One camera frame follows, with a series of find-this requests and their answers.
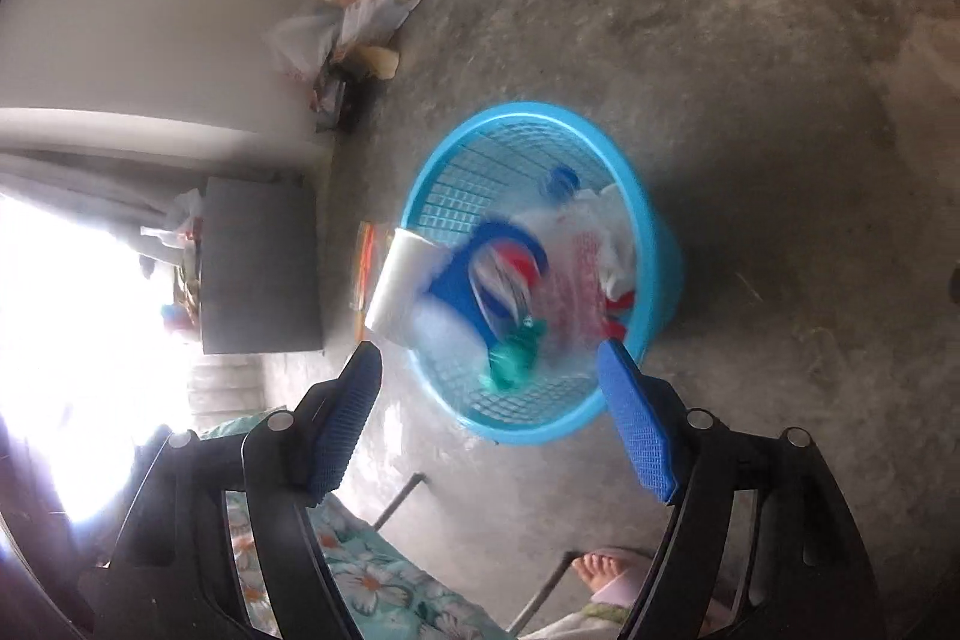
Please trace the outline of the white paper cup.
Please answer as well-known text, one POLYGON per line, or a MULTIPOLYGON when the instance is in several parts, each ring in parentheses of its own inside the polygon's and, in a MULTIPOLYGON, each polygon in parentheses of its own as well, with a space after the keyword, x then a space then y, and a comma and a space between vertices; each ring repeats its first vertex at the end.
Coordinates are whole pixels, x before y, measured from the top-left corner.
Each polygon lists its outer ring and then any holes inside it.
POLYGON ((409 347, 416 303, 448 258, 443 245, 397 227, 364 315, 364 328, 376 338, 409 347))

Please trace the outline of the Pepsi plastic bottle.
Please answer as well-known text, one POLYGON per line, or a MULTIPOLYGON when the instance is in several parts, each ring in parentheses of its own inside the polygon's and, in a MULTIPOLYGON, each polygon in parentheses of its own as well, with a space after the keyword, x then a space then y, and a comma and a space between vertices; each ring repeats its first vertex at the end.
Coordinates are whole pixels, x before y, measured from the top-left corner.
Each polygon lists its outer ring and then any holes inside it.
POLYGON ((421 310, 438 319, 423 344, 466 353, 482 383, 488 351, 532 317, 547 324, 532 381, 586 367, 605 338, 607 319, 601 234, 576 209, 579 190, 574 169, 556 166, 483 214, 418 299, 421 310))

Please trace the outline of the red snack bag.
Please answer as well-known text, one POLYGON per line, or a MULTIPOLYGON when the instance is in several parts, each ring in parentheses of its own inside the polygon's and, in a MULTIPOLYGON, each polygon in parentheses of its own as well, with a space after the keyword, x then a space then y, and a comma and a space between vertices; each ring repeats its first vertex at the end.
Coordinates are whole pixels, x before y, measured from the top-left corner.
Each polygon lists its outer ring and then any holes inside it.
POLYGON ((607 185, 596 202, 601 234, 599 284, 610 314, 622 315, 633 307, 636 292, 636 242, 622 192, 607 185))

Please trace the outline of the dark grey cabinet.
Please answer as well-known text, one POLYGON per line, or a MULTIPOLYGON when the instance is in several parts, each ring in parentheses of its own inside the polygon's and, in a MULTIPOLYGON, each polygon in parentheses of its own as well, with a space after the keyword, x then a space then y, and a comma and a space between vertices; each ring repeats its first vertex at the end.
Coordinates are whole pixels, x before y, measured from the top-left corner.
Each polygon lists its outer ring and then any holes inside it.
POLYGON ((306 353, 322 347, 311 188, 223 177, 206 182, 199 305, 206 354, 306 353))

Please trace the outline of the bare foot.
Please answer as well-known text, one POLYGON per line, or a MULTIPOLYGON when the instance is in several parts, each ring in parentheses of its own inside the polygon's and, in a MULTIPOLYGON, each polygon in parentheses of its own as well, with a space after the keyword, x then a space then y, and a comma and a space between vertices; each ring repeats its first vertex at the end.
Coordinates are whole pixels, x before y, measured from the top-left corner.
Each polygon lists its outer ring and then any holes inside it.
POLYGON ((626 549, 599 549, 578 555, 571 562, 574 573, 590 591, 594 603, 631 604, 640 589, 641 559, 626 549))

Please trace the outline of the floral teal quilt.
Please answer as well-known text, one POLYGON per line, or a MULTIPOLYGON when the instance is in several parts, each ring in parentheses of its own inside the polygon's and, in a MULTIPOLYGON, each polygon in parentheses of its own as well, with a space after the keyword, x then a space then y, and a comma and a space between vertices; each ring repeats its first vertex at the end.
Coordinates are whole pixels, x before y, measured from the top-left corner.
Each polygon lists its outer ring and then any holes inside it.
MULTIPOLYGON (((200 432, 202 440, 247 434, 267 417, 256 413, 200 432)), ((256 540, 242 492, 224 494, 231 548, 252 627, 281 638, 260 571, 256 540)), ((413 565, 373 526, 359 520, 334 494, 308 507, 311 530, 331 569, 348 614, 363 638, 379 640, 493 640, 512 638, 477 604, 413 565)))

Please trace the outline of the blue plastic basket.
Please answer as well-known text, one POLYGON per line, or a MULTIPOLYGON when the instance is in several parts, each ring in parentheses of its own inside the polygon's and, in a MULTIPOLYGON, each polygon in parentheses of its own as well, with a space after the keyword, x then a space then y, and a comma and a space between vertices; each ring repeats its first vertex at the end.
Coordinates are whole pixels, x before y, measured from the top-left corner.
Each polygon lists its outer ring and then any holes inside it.
POLYGON ((679 307, 682 252, 625 154, 553 104, 501 104, 459 125, 400 224, 448 253, 425 294, 438 338, 413 351, 421 385, 491 442, 583 429, 604 408, 599 342, 639 359, 679 307))

